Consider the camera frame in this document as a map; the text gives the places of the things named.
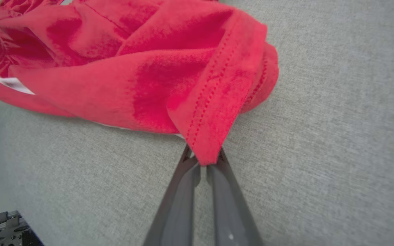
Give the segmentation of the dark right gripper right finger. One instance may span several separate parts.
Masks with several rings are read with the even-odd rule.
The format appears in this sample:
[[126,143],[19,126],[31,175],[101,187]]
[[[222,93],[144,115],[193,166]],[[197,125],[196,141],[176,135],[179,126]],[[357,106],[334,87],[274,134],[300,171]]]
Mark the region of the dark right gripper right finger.
[[224,149],[217,162],[207,166],[213,192],[216,246],[262,246],[263,240],[242,194]]

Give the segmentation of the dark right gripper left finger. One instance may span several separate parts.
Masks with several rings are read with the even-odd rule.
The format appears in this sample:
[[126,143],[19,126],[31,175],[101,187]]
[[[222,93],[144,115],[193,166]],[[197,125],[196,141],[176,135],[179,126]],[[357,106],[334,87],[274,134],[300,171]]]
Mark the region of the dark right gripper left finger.
[[192,246],[195,188],[199,182],[198,160],[190,147],[185,146],[144,246]]

